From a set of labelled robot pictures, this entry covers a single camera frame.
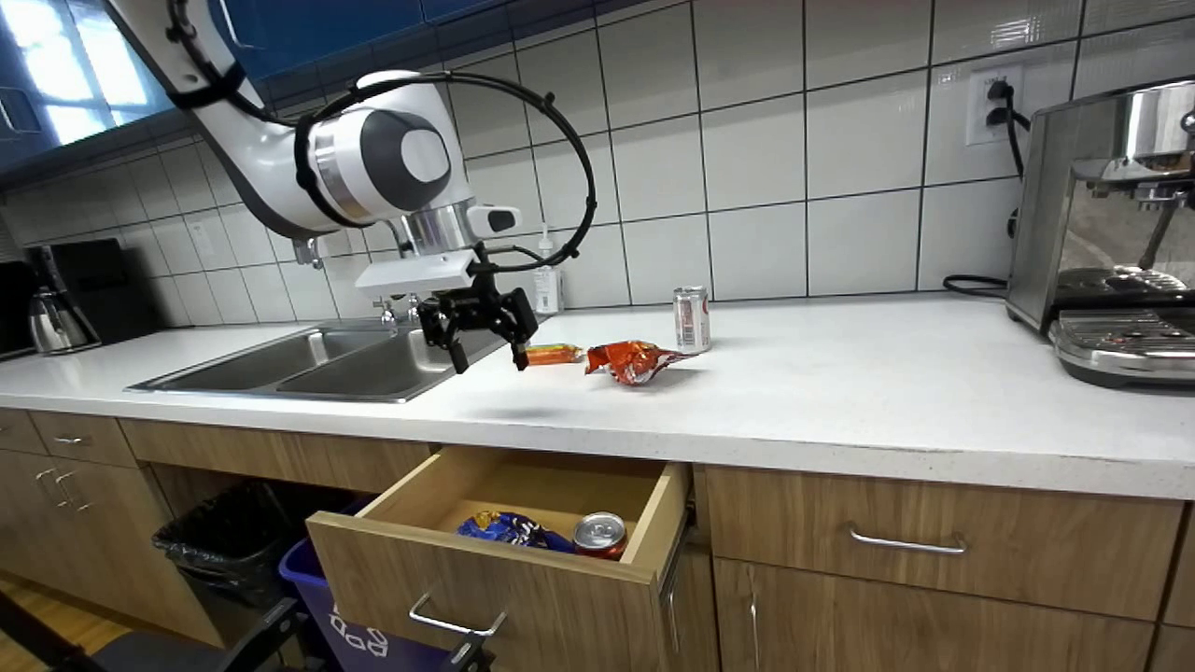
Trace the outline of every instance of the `window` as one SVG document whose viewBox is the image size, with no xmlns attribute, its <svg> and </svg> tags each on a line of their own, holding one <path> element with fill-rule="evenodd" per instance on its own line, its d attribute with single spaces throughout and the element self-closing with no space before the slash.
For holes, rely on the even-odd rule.
<svg viewBox="0 0 1195 672">
<path fill-rule="evenodd" d="M 161 94 L 95 0 L 0 0 L 57 144 L 79 144 L 161 107 Z"/>
</svg>

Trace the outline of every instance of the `white countertop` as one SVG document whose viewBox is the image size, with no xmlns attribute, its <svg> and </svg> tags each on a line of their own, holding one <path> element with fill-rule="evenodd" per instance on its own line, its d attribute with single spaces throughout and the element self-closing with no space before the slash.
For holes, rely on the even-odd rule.
<svg viewBox="0 0 1195 672">
<path fill-rule="evenodd" d="M 0 406 L 1195 502 L 1195 397 L 1073 381 L 1000 303 L 718 305 L 648 387 L 495 351 L 413 404 L 128 392 L 288 330 L 193 330 L 0 368 Z M 669 309 L 568 315 L 536 343 L 673 343 Z"/>
</svg>

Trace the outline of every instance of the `kettle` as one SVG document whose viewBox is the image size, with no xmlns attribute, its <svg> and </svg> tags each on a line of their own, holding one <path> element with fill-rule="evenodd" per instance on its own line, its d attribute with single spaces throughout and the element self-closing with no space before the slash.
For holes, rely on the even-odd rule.
<svg viewBox="0 0 1195 672">
<path fill-rule="evenodd" d="M 49 283 L 28 300 L 28 333 L 39 354 L 71 354 L 95 343 L 76 303 Z"/>
</svg>

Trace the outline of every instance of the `cabinet door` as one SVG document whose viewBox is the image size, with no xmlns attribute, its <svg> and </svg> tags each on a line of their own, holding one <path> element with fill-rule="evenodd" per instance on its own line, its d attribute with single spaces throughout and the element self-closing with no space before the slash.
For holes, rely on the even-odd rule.
<svg viewBox="0 0 1195 672">
<path fill-rule="evenodd" d="M 57 542 L 76 593 L 110 614 L 220 644 L 186 579 L 153 548 L 163 517 L 138 470 L 57 460 Z"/>
<path fill-rule="evenodd" d="M 1173 570 L 1166 624 L 1195 630 L 1195 526 L 1191 523 L 1178 544 L 1178 563 Z"/>
<path fill-rule="evenodd" d="M 57 588 L 49 460 L 0 452 L 0 570 Z"/>
<path fill-rule="evenodd" d="M 723 672 L 1144 672 L 1151 624 L 718 562 Z"/>
</svg>

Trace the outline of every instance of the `open drawer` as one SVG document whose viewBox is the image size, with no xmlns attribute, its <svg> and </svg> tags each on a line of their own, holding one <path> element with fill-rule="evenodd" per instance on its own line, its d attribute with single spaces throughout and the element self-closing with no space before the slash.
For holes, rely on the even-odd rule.
<svg viewBox="0 0 1195 672">
<path fill-rule="evenodd" d="M 628 523 L 619 562 L 455 536 L 481 513 L 521 513 L 571 536 L 585 513 Z M 312 517 L 308 539 L 342 620 L 439 649 L 493 630 L 495 667 L 664 667 L 683 467 L 445 450 L 359 517 Z"/>
</svg>

